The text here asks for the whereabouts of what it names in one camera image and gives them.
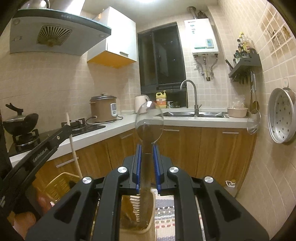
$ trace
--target person's hand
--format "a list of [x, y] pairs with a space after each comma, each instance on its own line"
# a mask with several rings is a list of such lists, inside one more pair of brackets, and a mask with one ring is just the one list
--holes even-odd
[[33, 213], [20, 213], [15, 215], [15, 225], [13, 227], [25, 239], [29, 228], [35, 223], [36, 217]]
[[[42, 208], [43, 215], [51, 209], [51, 203], [48, 196], [37, 189], [36, 200]], [[25, 239], [28, 230], [36, 223], [36, 217], [31, 212], [15, 215], [14, 229]]]

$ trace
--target broom handle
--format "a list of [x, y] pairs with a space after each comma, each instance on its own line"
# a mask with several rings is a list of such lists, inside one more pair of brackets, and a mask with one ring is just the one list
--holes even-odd
[[[70, 126], [70, 118], [69, 118], [69, 114], [68, 112], [66, 113], [66, 117], [67, 117], [67, 125]], [[70, 135], [70, 145], [71, 145], [71, 150], [72, 150], [72, 155], [73, 155], [73, 158], [74, 158], [74, 162], [75, 162], [75, 166], [76, 166], [76, 169], [78, 171], [78, 174], [79, 174], [79, 177], [82, 179], [83, 176], [82, 176], [82, 173], [81, 173], [81, 170], [80, 170], [80, 166], [79, 166], [79, 163], [78, 163], [78, 159], [77, 159], [77, 156], [76, 156], [76, 152], [73, 148], [73, 138], [72, 138], [72, 134]]]

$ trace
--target range hood fan grille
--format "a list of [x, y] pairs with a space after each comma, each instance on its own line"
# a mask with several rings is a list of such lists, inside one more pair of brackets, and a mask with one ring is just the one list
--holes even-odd
[[72, 33], [69, 28], [59, 26], [44, 25], [42, 26], [38, 37], [37, 44], [44, 44], [49, 47], [61, 46]]

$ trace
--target gas stove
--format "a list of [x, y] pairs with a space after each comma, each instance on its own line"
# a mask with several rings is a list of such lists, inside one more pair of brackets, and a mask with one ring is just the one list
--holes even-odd
[[[78, 136], [84, 133], [102, 129], [106, 126], [103, 125], [88, 125], [85, 123], [85, 119], [78, 119], [74, 122], [70, 121], [70, 126], [72, 127], [72, 136]], [[54, 134], [58, 129], [47, 131], [39, 134], [38, 130], [35, 129], [30, 133], [21, 136], [13, 136], [13, 144], [11, 145], [8, 156], [15, 156], [20, 153], [32, 150], [40, 142], [44, 141], [46, 138]]]
[[[61, 126], [63, 127], [66, 124], [67, 122], [62, 122]], [[88, 125], [85, 123], [84, 118], [78, 119], [74, 122], [70, 121], [70, 126], [72, 127], [72, 136], [78, 136], [84, 133], [88, 133], [90, 131], [95, 131], [106, 127], [103, 125]]]

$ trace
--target white kettle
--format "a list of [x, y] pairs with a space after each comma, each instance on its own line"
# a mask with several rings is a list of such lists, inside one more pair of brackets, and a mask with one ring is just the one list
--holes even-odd
[[147, 101], [150, 101], [150, 99], [147, 95], [139, 95], [139, 96], [135, 97], [135, 111], [136, 111], [136, 113], [138, 112], [141, 105]]

